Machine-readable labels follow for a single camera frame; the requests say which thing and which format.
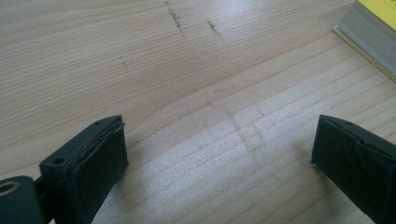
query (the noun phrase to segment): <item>table surface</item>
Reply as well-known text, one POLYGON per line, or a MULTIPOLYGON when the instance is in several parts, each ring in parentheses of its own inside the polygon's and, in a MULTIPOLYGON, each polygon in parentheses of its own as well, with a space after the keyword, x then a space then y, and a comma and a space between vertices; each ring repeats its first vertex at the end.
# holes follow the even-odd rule
POLYGON ((373 223, 310 164, 320 114, 396 142, 396 84, 332 33, 352 0, 3 0, 0 178, 123 115, 93 223, 373 223))

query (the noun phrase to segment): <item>light wood surface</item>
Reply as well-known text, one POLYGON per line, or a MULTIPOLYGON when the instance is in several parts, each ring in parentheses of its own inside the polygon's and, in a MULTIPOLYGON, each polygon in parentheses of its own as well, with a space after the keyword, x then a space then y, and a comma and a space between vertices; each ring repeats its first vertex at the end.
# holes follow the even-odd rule
POLYGON ((0 178, 121 114, 94 223, 373 223, 309 163, 318 116, 396 143, 396 84, 331 32, 352 0, 0 1, 0 178))

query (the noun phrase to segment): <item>yellow book cover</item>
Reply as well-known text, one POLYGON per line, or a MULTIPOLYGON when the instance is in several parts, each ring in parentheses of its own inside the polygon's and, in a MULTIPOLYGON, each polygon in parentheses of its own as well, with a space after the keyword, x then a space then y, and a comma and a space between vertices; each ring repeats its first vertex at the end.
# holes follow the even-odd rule
POLYGON ((396 0, 358 0, 396 31, 396 0))

